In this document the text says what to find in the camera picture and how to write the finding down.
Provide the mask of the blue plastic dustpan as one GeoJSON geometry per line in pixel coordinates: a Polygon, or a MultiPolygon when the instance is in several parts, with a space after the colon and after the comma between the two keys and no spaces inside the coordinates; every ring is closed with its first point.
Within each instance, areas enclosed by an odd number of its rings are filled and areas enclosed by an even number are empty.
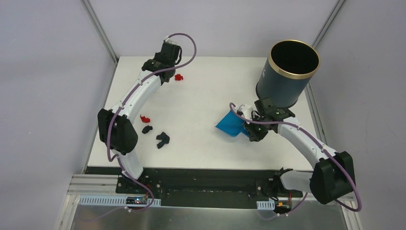
{"type": "Polygon", "coordinates": [[[244,123],[244,120],[229,111],[215,127],[231,137],[237,137],[241,133],[248,137],[248,132],[243,127],[244,123]]]}

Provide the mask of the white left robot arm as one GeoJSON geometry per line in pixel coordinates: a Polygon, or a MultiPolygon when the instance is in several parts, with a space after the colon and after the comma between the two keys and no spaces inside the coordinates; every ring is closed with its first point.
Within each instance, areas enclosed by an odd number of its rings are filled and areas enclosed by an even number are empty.
{"type": "Polygon", "coordinates": [[[129,178],[128,188],[135,194],[145,190],[146,181],[140,175],[143,166],[135,152],[138,134],[134,122],[147,100],[165,82],[174,76],[182,48],[169,38],[165,39],[161,51],[146,61],[135,83],[124,97],[110,109],[98,112],[98,130],[101,142],[108,150],[108,160],[117,159],[122,173],[129,178]]]}

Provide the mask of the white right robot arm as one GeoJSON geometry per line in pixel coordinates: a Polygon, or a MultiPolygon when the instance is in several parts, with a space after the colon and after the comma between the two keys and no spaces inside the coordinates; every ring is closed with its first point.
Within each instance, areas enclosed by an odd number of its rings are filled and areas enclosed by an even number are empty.
{"type": "Polygon", "coordinates": [[[309,162],[312,172],[281,170],[272,182],[272,191],[284,196],[290,190],[311,193],[327,204],[355,192],[353,159],[347,152],[337,152],[311,135],[288,108],[277,107],[270,98],[259,99],[255,106],[241,105],[236,112],[251,142],[259,142],[273,131],[289,141],[309,162]]]}

